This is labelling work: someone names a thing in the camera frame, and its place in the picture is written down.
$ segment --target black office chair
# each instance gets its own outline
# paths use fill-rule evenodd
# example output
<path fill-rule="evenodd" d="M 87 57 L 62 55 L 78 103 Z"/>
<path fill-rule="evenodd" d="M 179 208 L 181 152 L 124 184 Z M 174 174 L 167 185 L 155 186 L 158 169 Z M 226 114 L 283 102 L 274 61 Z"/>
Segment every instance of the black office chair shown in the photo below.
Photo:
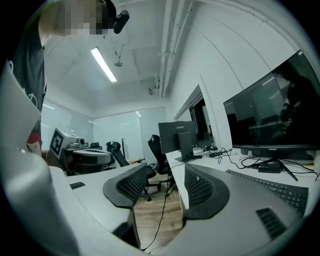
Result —
<path fill-rule="evenodd" d="M 120 143 L 118 143 L 116 141 L 110 141 L 110 142 L 107 142 L 107 144 L 106 144 L 106 150 L 113 154 L 114 158 L 118 161 L 119 165 L 121 167 L 128 166 L 129 163 L 126 160 L 126 158 L 124 157 L 124 155 L 122 154 L 120 148 L 121 148 Z M 146 168 L 147 180 L 146 180 L 146 185 L 145 185 L 145 188 L 144 188 L 144 192 L 147 195 L 147 201 L 148 202 L 150 202 L 152 199 L 151 199 L 150 195 L 148 194 L 148 191 L 147 191 L 146 188 L 147 187 L 157 187 L 158 190 L 161 189 L 161 183 L 157 183 L 157 184 L 150 184 L 149 183 L 148 179 L 156 176 L 156 172 L 152 168 L 152 166 L 154 166 L 154 164 L 150 164 Z"/>
<path fill-rule="evenodd" d="M 158 135 L 152 135 L 150 140 L 148 141 L 148 145 L 157 160 L 155 171 L 160 175 L 171 174 L 171 169 L 167 161 L 167 157 L 161 152 L 160 137 Z M 173 178 L 173 176 L 171 176 L 171 178 L 169 179 L 160 181 L 160 184 L 161 183 L 170 183 L 170 186 L 167 188 L 167 193 L 165 195 L 166 197 L 168 197 L 172 193 L 173 189 L 170 193 L 169 190 L 173 187 L 174 184 L 176 184 L 175 179 Z"/>
<path fill-rule="evenodd" d="M 90 144 L 89 149 L 102 150 L 102 146 L 99 145 L 99 142 L 93 142 Z"/>

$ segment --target chair backrest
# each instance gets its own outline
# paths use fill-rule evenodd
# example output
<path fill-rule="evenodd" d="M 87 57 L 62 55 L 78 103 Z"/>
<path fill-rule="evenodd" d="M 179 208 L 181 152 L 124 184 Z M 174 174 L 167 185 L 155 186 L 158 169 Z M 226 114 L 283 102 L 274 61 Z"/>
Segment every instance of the chair backrest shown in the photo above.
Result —
<path fill-rule="evenodd" d="M 90 144 L 89 149 L 102 150 L 102 146 L 99 145 L 99 142 L 93 142 Z"/>
<path fill-rule="evenodd" d="M 156 171 L 161 175 L 167 174 L 169 165 L 165 162 L 167 160 L 166 155 L 161 152 L 160 137 L 158 135 L 152 135 L 148 141 L 148 145 L 157 160 Z"/>
<path fill-rule="evenodd" d="M 118 161 L 119 165 L 121 167 L 123 166 L 128 166 L 129 163 L 127 162 L 126 158 L 122 154 L 121 150 L 121 145 L 120 143 L 116 141 L 110 141 L 106 144 L 106 150 L 114 156 L 114 158 Z"/>

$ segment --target black shirt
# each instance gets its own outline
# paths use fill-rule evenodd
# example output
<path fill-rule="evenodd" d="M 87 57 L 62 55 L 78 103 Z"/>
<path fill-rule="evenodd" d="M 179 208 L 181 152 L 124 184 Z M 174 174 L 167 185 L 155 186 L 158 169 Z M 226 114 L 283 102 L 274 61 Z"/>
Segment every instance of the black shirt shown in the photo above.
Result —
<path fill-rule="evenodd" d="M 12 58 L 13 74 L 26 95 L 41 112 L 47 91 L 44 48 L 39 36 L 39 17 L 34 19 L 16 49 Z M 35 124 L 27 141 L 30 152 L 41 154 L 41 120 Z"/>

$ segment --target ceiling sprinkler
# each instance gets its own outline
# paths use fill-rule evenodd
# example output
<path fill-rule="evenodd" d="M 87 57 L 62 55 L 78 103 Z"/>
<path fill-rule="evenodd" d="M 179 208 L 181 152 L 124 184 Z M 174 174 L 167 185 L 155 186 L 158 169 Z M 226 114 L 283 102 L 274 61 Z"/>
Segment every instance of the ceiling sprinkler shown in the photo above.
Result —
<path fill-rule="evenodd" d="M 121 68 L 123 65 L 123 63 L 120 61 L 120 58 L 121 58 L 121 53 L 124 46 L 125 46 L 124 44 L 121 46 L 120 54 L 118 54 L 117 50 L 114 51 L 115 55 L 118 56 L 118 62 L 114 63 L 114 65 L 118 68 Z"/>

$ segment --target monitor screen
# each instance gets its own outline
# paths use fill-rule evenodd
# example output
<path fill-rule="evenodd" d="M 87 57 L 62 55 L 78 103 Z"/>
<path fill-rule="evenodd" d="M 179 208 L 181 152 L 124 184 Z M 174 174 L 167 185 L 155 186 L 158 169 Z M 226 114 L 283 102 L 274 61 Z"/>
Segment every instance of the monitor screen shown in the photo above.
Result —
<path fill-rule="evenodd" d="M 320 146 L 320 85 L 302 51 L 223 104 L 234 148 Z"/>

